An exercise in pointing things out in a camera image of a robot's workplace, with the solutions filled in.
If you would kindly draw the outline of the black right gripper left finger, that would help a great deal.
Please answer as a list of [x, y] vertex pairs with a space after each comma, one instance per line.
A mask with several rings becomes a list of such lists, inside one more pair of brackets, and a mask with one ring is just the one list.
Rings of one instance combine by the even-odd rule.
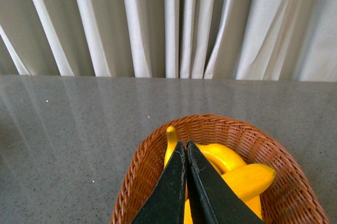
[[186, 193], [186, 154], [178, 142], [147, 201], [131, 223], [183, 223]]

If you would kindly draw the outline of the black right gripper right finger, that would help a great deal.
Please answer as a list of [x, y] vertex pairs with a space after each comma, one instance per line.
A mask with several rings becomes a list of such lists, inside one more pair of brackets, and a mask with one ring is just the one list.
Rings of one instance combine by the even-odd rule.
[[187, 188], [193, 223], [262, 223], [191, 140], [186, 145]]

